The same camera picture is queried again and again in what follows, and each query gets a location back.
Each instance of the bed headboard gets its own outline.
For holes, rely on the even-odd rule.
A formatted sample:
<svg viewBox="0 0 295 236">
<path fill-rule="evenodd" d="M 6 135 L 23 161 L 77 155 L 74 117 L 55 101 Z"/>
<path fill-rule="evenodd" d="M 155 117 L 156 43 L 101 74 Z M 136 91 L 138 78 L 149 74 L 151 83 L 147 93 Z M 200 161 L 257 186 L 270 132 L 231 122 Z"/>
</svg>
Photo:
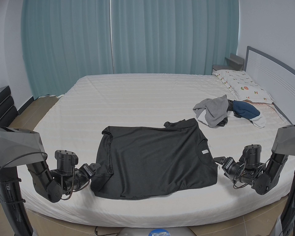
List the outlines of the bed headboard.
<svg viewBox="0 0 295 236">
<path fill-rule="evenodd" d="M 295 124 L 295 70 L 250 46 L 247 47 L 244 70 L 269 92 L 279 112 Z"/>
</svg>

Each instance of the pillow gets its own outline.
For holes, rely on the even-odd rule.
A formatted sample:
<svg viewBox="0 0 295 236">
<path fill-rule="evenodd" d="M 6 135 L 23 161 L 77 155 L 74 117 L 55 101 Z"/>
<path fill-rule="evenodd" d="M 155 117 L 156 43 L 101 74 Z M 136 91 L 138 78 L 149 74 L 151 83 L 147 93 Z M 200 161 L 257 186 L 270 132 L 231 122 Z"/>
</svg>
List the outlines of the pillow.
<svg viewBox="0 0 295 236">
<path fill-rule="evenodd" d="M 238 101 L 251 101 L 272 104 L 269 93 L 254 82 L 245 71 L 218 70 L 216 75 Z"/>
</svg>

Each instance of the tiled floor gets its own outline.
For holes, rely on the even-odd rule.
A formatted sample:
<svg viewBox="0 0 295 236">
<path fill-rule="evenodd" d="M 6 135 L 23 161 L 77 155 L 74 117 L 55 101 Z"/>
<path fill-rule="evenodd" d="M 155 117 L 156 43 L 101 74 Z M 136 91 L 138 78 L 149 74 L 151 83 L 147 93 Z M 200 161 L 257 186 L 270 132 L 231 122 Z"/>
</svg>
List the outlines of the tiled floor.
<svg viewBox="0 0 295 236">
<path fill-rule="evenodd" d="M 34 101 L 10 125 L 14 128 L 33 130 L 47 111 L 57 102 L 57 97 L 44 97 Z M 198 236 L 266 236 L 272 229 L 278 215 L 283 211 L 287 197 L 246 215 L 216 224 L 192 226 L 190 229 Z M 39 236 L 86 236 L 94 235 L 95 226 L 74 224 L 44 216 L 28 209 L 29 219 Z M 13 231 L 0 207 L 1 235 L 12 236 Z M 121 228 L 99 227 L 98 234 L 117 233 Z"/>
</svg>

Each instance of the white wall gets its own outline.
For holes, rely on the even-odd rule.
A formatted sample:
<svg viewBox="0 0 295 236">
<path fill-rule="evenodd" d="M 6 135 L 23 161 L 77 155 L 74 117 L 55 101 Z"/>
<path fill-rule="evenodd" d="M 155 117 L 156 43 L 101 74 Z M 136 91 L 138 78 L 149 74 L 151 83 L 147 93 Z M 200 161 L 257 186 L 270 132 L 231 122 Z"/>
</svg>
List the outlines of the white wall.
<svg viewBox="0 0 295 236">
<path fill-rule="evenodd" d="M 295 69 L 295 0 L 239 0 L 237 55 L 256 48 Z"/>
<path fill-rule="evenodd" d="M 32 97 L 22 57 L 23 0 L 0 0 L 0 87 L 9 85 L 16 109 Z"/>
</svg>

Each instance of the mattress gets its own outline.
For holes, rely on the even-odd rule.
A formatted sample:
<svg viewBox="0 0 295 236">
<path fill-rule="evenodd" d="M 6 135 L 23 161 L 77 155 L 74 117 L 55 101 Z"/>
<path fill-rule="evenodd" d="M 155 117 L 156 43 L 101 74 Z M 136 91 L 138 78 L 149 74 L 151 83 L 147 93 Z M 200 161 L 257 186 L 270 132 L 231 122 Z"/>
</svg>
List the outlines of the mattress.
<svg viewBox="0 0 295 236">
<path fill-rule="evenodd" d="M 115 74 L 86 76 L 50 109 L 34 129 L 39 132 L 50 169 L 56 168 L 54 152 L 66 149 L 83 163 L 96 160 L 107 126 L 163 127 L 195 117 L 192 108 L 205 98 L 226 94 L 234 99 L 216 76 L 177 74 Z M 255 105 L 266 117 L 264 128 L 248 120 L 229 117 L 224 127 L 209 128 L 199 123 L 208 139 L 213 157 L 232 156 L 238 160 L 244 146 L 261 144 L 261 161 L 268 160 L 279 127 L 287 125 L 266 104 Z M 51 203 L 38 195 L 26 166 L 18 167 L 25 206 L 61 220 L 107 227 L 177 227 L 220 222 L 251 212 L 287 195 L 295 168 L 290 156 L 278 185 L 258 195 L 250 186 L 235 190 L 218 170 L 217 184 L 182 190 L 168 196 L 143 200 L 113 200 L 96 197 L 90 186 L 74 193 L 70 200 Z"/>
</svg>

